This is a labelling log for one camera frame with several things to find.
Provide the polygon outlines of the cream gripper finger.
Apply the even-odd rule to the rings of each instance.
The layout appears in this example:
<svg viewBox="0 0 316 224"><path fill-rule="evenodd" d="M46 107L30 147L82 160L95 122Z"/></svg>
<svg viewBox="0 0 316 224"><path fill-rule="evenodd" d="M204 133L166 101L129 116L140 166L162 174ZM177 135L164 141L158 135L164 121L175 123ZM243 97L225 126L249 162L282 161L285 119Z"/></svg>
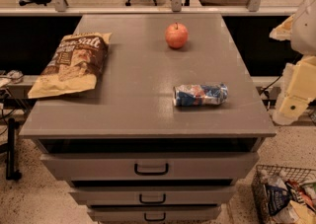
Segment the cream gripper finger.
<svg viewBox="0 0 316 224"><path fill-rule="evenodd" d="M283 71L283 100L279 111L287 118L299 118L316 99L316 56L304 55Z"/></svg>

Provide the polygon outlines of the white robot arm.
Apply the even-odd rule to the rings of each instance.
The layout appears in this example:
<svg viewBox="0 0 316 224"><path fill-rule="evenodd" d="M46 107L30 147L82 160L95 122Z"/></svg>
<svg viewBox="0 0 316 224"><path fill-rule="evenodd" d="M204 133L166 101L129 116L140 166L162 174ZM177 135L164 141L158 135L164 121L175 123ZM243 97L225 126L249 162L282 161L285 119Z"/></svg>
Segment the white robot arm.
<svg viewBox="0 0 316 224"><path fill-rule="evenodd" d="M316 0L304 0L295 14L271 31L270 37L289 40L291 48L302 54L297 63L285 65L273 113L275 123L289 125L316 99Z"/></svg>

